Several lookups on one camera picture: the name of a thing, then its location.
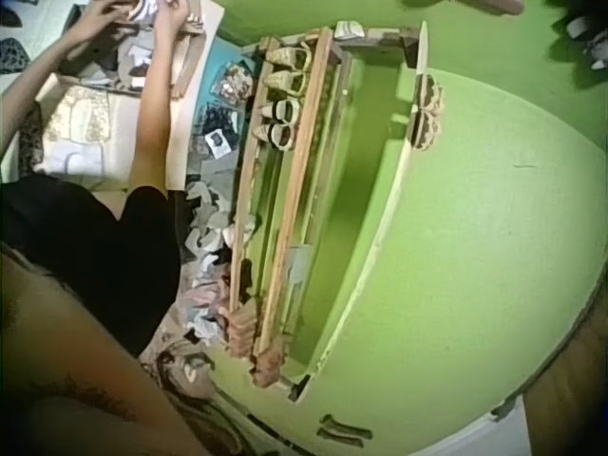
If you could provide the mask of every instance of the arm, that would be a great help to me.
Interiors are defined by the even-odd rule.
[[[121,0],[91,0],[80,21],[34,60],[2,94],[0,161],[48,76],[57,70],[71,50],[95,37],[124,14],[120,10],[106,12],[119,1]]]
[[[156,44],[142,93],[129,192],[148,185],[167,195],[165,172],[171,134],[171,66],[178,31],[189,12],[187,0],[175,0],[171,4],[159,2],[154,25]]]

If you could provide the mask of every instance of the wooden board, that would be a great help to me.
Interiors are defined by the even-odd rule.
[[[275,38],[266,38],[260,44],[261,48],[275,50],[280,47]],[[237,210],[235,212],[235,241],[232,247],[232,264],[230,268],[230,312],[238,309],[240,291],[240,271],[245,256],[243,236],[245,220],[249,215],[249,206],[253,189],[254,169],[256,167],[257,154],[259,153],[259,140],[254,136],[254,131],[262,124],[261,107],[266,103],[268,88],[262,81],[273,72],[273,65],[264,61],[257,81],[256,97],[247,131],[247,139],[243,151],[243,160],[240,168],[240,180],[238,183]]]
[[[323,28],[314,52],[311,78],[306,92],[306,98],[304,99],[302,117],[298,128],[297,139],[295,141],[293,152],[294,159],[292,161],[290,180],[285,198],[285,210],[283,211],[283,219],[278,232],[275,261],[273,263],[270,287],[264,306],[265,312],[259,340],[260,352],[268,350],[272,342],[278,299],[285,276],[285,261],[294,230],[297,205],[302,193],[302,184],[306,173],[306,164],[313,142],[314,125],[316,122],[317,110],[319,108],[323,82],[325,80],[327,64],[332,49],[332,41],[332,30],[330,28]]]
[[[408,28],[365,28],[366,36],[364,38],[354,38],[346,41],[335,41],[335,43],[343,49],[349,48],[399,48],[403,44],[403,38],[408,41],[418,40],[420,30],[415,27]],[[281,43],[284,46],[294,46],[302,41],[306,41],[311,34],[298,33],[296,35],[285,36],[281,38]],[[245,55],[253,55],[257,50],[257,44],[243,47],[242,53]]]

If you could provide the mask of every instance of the wooden shoe rack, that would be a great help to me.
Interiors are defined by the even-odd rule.
[[[261,71],[258,75],[256,96],[253,102],[248,133],[242,152],[240,165],[240,178],[238,182],[235,222],[235,240],[231,264],[230,301],[227,314],[228,320],[228,352],[237,358],[245,358],[254,363],[252,369],[254,384],[261,388],[268,388],[280,379],[280,368],[289,353],[289,335],[284,330],[284,320],[280,322],[278,315],[284,305],[289,292],[288,256],[290,249],[298,242],[314,244],[318,241],[320,227],[314,220],[314,201],[322,195],[330,178],[330,163],[340,118],[345,102],[348,98],[347,83],[351,74],[353,48],[397,47],[405,52],[408,67],[415,68],[420,78],[417,78],[416,94],[414,100],[420,100],[425,85],[424,73],[427,66],[428,45],[426,42],[426,28],[381,29],[369,28],[365,38],[356,38],[347,42],[336,42],[330,28],[321,28],[304,34],[285,37],[282,39],[264,38],[257,45],[243,49],[244,54],[257,55],[263,59],[266,52],[286,46],[298,46],[305,42],[313,49],[313,62],[308,69],[308,87],[300,100],[302,111],[299,123],[296,126],[294,148],[291,151],[270,151],[274,154],[291,154],[291,162],[283,168],[288,175],[287,183],[283,189],[283,198],[277,204],[281,205],[275,229],[266,232],[270,259],[264,266],[265,274],[269,277],[267,283],[254,290],[254,297],[250,297],[242,286],[243,263],[248,255],[244,243],[245,222],[250,213],[255,212],[253,198],[255,188],[262,179],[258,172],[260,153],[264,148],[270,147],[254,135],[254,132],[264,122],[260,109],[269,101],[273,92],[263,81],[274,71],[283,69],[262,60]],[[324,106],[322,98],[327,95],[324,90],[331,87],[332,103]],[[412,113],[417,109],[413,104]],[[415,136],[414,122],[408,128],[408,137],[405,141],[405,156],[411,151],[411,143]],[[320,147],[321,152],[312,153],[316,146],[315,138],[323,129],[325,136]],[[307,176],[313,175],[312,182],[305,181]],[[295,226],[301,216],[298,211],[304,212],[305,236],[297,233]]]

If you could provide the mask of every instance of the clothing pile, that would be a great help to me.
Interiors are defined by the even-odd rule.
[[[188,261],[182,267],[183,294],[178,308],[185,329],[193,331],[207,346],[224,340],[241,115],[241,110],[219,100],[203,104],[190,142],[186,191],[192,218],[185,241]],[[256,226],[256,218],[250,216],[245,241]]]

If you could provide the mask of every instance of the tattoo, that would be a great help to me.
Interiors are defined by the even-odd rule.
[[[135,421],[135,415],[126,409],[121,401],[111,397],[103,389],[80,386],[70,376],[62,384],[33,384],[12,391],[10,397],[3,397],[3,406],[7,405],[9,410],[22,414],[37,402],[49,397],[73,399],[108,414],[118,416],[125,421]]]

